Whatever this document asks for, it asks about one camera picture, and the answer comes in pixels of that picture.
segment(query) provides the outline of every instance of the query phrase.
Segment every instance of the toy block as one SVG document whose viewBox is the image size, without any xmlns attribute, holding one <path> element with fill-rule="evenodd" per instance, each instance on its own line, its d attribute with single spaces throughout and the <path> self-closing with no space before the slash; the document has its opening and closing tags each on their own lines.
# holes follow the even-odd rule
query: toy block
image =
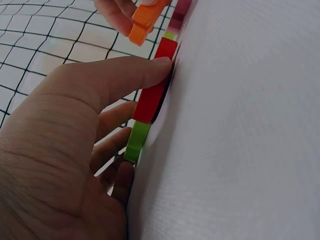
<svg viewBox="0 0 320 240">
<path fill-rule="evenodd" d="M 154 58 L 169 57 L 173 59 L 178 43 L 162 37 Z M 157 111 L 163 92 L 166 88 L 167 77 L 155 86 L 141 91 L 132 118 L 144 124 L 150 124 Z"/>
<path fill-rule="evenodd" d="M 129 39 L 132 43 L 141 46 L 146 40 L 148 32 L 146 29 L 139 25 L 133 25 L 129 35 Z"/>
<path fill-rule="evenodd" d="M 132 16 L 133 27 L 129 34 L 131 42 L 138 46 L 144 43 L 166 5 L 166 0 L 159 0 L 154 5 L 146 6 L 141 4 L 138 6 Z"/>
<path fill-rule="evenodd" d="M 180 32 L 180 29 L 182 28 L 182 24 L 182 21 L 171 18 L 167 27 L 167 31 L 178 34 Z"/>
<path fill-rule="evenodd" d="M 134 122 L 123 156 L 126 161 L 133 164 L 137 163 L 141 149 L 145 145 L 150 127 L 150 124 L 145 124 L 139 121 Z"/>
<path fill-rule="evenodd" d="M 191 5 L 192 0 L 178 0 L 174 8 L 174 12 L 177 14 L 185 16 L 188 12 L 188 9 Z"/>
<path fill-rule="evenodd" d="M 166 31 L 163 35 L 164 38 L 166 39 L 170 39 L 170 40 L 174 40 L 175 39 L 176 34 L 170 31 Z"/>
</svg>

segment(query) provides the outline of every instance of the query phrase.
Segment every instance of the skin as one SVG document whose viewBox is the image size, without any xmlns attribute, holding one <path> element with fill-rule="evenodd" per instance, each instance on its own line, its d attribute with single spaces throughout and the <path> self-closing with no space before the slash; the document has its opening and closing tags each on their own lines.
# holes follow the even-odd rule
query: skin
<svg viewBox="0 0 320 240">
<path fill-rule="evenodd" d="M 150 6 L 159 0 L 141 0 L 141 4 Z M 169 5 L 172 0 L 165 0 Z M 132 15 L 137 7 L 132 0 L 94 0 L 96 9 L 104 18 L 124 36 L 128 36 L 132 27 Z"/>
<path fill-rule="evenodd" d="M 128 121 L 136 104 L 102 110 L 158 84 L 171 64 L 119 57 L 65 64 L 45 78 L 0 131 L 0 239 L 126 239 L 134 166 L 120 156 L 94 173 L 126 146 L 131 129 L 95 143 Z"/>
</svg>

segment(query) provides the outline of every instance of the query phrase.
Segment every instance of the fingernail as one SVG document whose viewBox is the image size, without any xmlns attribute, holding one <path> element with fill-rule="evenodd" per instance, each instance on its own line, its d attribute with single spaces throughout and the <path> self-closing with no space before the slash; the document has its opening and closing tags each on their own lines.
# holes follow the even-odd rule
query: fingernail
<svg viewBox="0 0 320 240">
<path fill-rule="evenodd" d="M 169 65 L 171 64 L 171 60 L 169 57 L 167 56 L 163 56 L 163 57 L 158 57 L 158 58 L 154 58 L 152 61 L 159 63 L 161 65 Z"/>
<path fill-rule="evenodd" d="M 153 5 L 153 4 L 156 4 L 158 2 L 158 0 L 141 0 L 141 4 L 143 5 Z"/>
</svg>

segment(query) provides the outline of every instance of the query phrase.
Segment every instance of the green block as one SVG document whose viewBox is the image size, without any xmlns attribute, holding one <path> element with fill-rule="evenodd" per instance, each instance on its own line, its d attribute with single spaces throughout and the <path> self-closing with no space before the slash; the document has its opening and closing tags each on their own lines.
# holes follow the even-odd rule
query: green block
<svg viewBox="0 0 320 240">
<path fill-rule="evenodd" d="M 139 121 L 134 122 L 124 153 L 124 159 L 126 161 L 133 164 L 137 163 L 141 149 L 145 145 L 150 127 L 151 124 L 145 124 Z"/>
<path fill-rule="evenodd" d="M 176 35 L 172 32 L 166 31 L 163 36 L 167 39 L 174 40 Z"/>
</svg>

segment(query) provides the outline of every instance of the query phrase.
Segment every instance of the white surface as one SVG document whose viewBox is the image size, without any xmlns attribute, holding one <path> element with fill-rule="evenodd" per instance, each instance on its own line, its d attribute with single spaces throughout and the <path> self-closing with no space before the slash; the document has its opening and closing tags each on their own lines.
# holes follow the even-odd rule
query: white surface
<svg viewBox="0 0 320 240">
<path fill-rule="evenodd" d="M 130 239 L 319 240 L 319 66 L 320 1 L 199 0 Z"/>
</svg>

